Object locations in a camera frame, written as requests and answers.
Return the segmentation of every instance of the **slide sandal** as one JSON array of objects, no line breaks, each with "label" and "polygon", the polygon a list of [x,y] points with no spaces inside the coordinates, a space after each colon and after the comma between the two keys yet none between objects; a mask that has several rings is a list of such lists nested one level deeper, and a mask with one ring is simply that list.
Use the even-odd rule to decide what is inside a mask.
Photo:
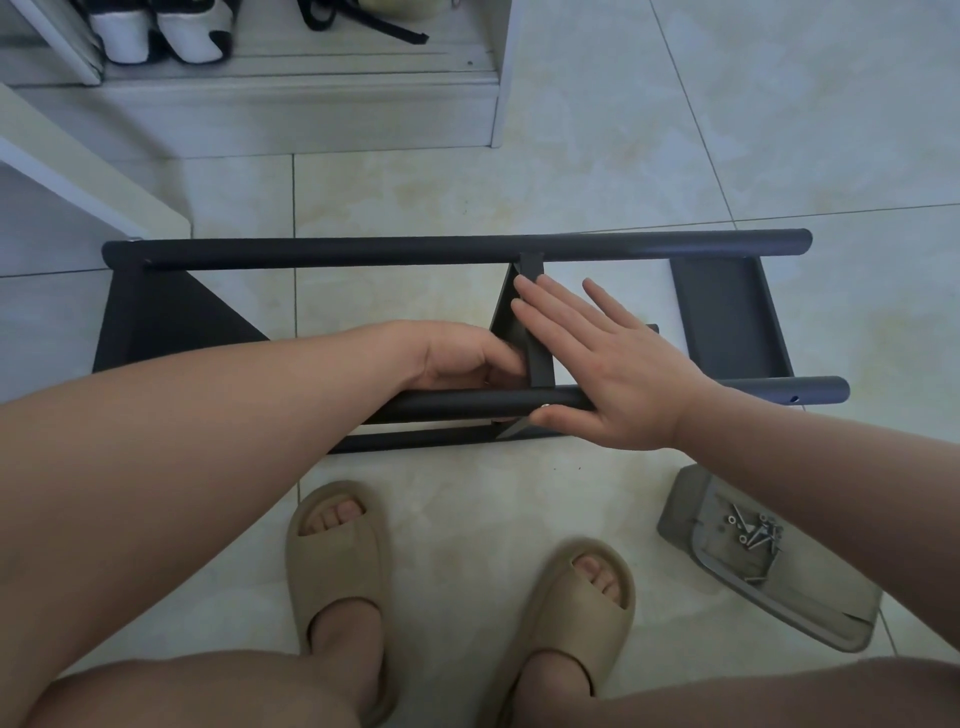
[{"label": "slide sandal", "polygon": [[[301,536],[307,519],[345,500],[356,500],[363,515],[329,530]],[[362,483],[340,480],[318,488],[294,513],[287,529],[287,583],[300,638],[300,653],[310,654],[310,623],[326,607],[342,599],[366,599],[380,610],[384,658],[380,694],[372,710],[362,716],[364,726],[382,723],[399,697],[393,661],[390,619],[392,565],[390,539],[383,505]]]},{"label": "slide sandal", "polygon": [[[581,556],[592,556],[613,571],[620,584],[619,604],[574,569],[573,562]],[[634,578],[616,551],[593,539],[577,539],[562,547],[527,602],[520,628],[481,704],[477,728],[510,725],[516,681],[527,660],[543,650],[561,652],[580,663],[590,694],[596,695],[627,641],[635,610]]]}]

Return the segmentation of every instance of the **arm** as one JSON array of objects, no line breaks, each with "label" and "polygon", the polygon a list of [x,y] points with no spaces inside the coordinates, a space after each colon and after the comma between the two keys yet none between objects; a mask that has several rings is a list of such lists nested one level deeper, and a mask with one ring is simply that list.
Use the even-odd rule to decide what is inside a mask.
[{"label": "arm", "polygon": [[[8,402],[0,619],[33,625],[39,641],[55,621],[82,640],[70,645],[78,656],[212,558],[393,395],[523,370],[484,329],[394,322],[177,354]],[[91,615],[94,628],[67,629]],[[21,632],[0,631],[0,653]]]},{"label": "arm", "polygon": [[516,316],[597,407],[544,407],[534,424],[608,447],[681,449],[960,647],[960,446],[728,390],[592,281],[601,310],[546,276],[516,288]]}]

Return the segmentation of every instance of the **shoe rack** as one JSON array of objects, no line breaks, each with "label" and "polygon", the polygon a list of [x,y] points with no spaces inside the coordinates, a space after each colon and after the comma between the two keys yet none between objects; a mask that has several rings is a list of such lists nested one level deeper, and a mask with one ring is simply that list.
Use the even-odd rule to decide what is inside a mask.
[{"label": "shoe rack", "polygon": [[108,64],[81,85],[25,49],[0,82],[108,161],[499,146],[524,0],[462,0],[403,23],[410,45],[338,18],[310,31],[296,0],[244,0],[230,59]]}]

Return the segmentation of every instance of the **shoe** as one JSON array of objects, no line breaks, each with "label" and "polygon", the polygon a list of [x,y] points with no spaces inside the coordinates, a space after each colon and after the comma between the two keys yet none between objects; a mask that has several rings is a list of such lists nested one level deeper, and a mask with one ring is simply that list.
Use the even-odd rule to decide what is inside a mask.
[{"label": "shoe", "polygon": [[[603,594],[573,566],[582,555],[593,556],[612,570],[620,585],[620,601]],[[630,567],[610,546],[576,539],[553,555],[527,601],[519,629],[507,647],[483,699],[476,728],[508,728],[513,698],[523,666],[542,651],[560,652],[580,663],[596,695],[613,669],[634,624],[636,586]]]},{"label": "shoe", "polygon": [[233,53],[233,24],[240,0],[150,0],[150,5],[179,61],[215,63]]},{"label": "shoe", "polygon": [[166,57],[166,43],[146,0],[85,0],[84,9],[110,61],[134,65]]},{"label": "shoe", "polygon": [[[301,536],[303,524],[318,511],[349,499],[363,515],[321,533]],[[383,503],[368,486],[352,480],[327,483],[294,512],[287,528],[287,584],[300,638],[300,654],[310,654],[310,624],[320,612],[343,599],[366,599],[380,610],[383,664],[373,708],[364,728],[383,723],[399,699],[399,666],[392,630],[393,563]]]}]

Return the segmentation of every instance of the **metal bar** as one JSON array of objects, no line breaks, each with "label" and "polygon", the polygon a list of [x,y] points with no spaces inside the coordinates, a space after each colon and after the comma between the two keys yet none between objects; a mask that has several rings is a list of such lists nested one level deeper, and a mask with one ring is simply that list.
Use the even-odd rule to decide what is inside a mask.
[{"label": "metal bar", "polygon": [[[784,376],[765,379],[718,379],[720,384],[777,404],[836,404],[850,396],[840,376]],[[593,409],[580,387],[543,389],[454,389],[403,392],[367,420],[369,425],[526,417],[545,404]]]},{"label": "metal bar", "polygon": [[415,429],[402,432],[376,432],[370,435],[349,435],[331,451],[331,455],[348,452],[376,452],[384,449],[440,448],[447,445],[482,445],[514,440],[538,440],[561,437],[559,432],[542,427],[525,427],[506,441],[496,439],[503,425],[473,425],[443,429]]},{"label": "metal bar", "polygon": [[598,232],[564,235],[475,235],[379,238],[240,238],[139,240],[104,245],[116,270],[138,264],[157,270],[512,263],[542,252],[561,260],[643,260],[676,257],[800,255],[808,230]]}]

